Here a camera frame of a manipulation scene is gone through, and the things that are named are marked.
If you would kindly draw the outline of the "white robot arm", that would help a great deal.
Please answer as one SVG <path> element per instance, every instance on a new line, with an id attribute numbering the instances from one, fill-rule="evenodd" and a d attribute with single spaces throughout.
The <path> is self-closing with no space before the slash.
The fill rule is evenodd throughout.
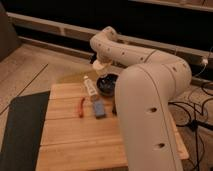
<path id="1" fill-rule="evenodd" d="M 168 102 L 190 85 L 188 63 L 173 54 L 120 43 L 108 26 L 90 39 L 97 62 L 126 66 L 115 105 L 129 171 L 183 171 Z"/>

